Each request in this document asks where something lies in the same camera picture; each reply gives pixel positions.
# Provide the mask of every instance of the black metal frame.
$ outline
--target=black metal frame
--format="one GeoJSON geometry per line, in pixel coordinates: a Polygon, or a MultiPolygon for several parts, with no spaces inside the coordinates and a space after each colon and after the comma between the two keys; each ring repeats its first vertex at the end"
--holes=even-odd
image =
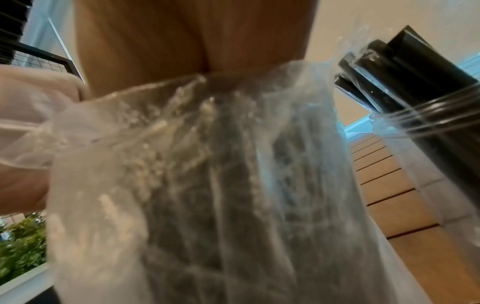
{"type": "Polygon", "coordinates": [[[4,46],[6,48],[12,49],[13,51],[23,52],[25,54],[29,54],[41,59],[50,60],[52,62],[61,64],[65,67],[67,72],[78,76],[80,79],[82,78],[79,71],[75,67],[75,64],[70,59],[28,46],[21,42],[17,42],[15,40],[11,40],[5,37],[0,37],[0,46],[4,46]]]}

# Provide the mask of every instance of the wooden deck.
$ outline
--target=wooden deck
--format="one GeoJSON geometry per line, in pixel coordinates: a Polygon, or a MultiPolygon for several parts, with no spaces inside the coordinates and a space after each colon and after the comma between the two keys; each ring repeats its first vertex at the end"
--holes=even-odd
{"type": "Polygon", "coordinates": [[[368,211],[434,304],[480,303],[480,285],[383,141],[348,139],[368,211]]]}

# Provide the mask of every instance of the green foliage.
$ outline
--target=green foliage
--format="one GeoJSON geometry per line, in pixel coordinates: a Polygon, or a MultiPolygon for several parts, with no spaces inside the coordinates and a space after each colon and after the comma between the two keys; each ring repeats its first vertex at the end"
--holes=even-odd
{"type": "Polygon", "coordinates": [[[0,285],[47,261],[44,218],[31,213],[20,223],[2,227],[10,238],[0,242],[0,285]]]}

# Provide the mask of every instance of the beige wall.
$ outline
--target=beige wall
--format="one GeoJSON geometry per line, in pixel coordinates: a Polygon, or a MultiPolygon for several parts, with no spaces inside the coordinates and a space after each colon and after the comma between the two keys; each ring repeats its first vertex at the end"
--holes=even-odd
{"type": "MultiPolygon", "coordinates": [[[[411,25],[442,54],[458,62],[480,52],[479,14],[479,0],[321,0],[306,58],[327,61],[336,50],[344,54],[340,37],[353,41],[352,49],[358,50],[374,38],[388,40],[411,25]]],[[[334,98],[344,125],[368,114],[338,91],[334,98]]]]}

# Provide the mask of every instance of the green plant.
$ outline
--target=green plant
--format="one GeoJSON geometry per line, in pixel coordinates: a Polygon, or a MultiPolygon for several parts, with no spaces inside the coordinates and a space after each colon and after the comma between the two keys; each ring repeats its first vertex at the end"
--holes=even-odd
{"type": "Polygon", "coordinates": [[[10,234],[0,242],[0,285],[47,261],[45,220],[31,213],[20,223],[2,227],[10,234]]]}

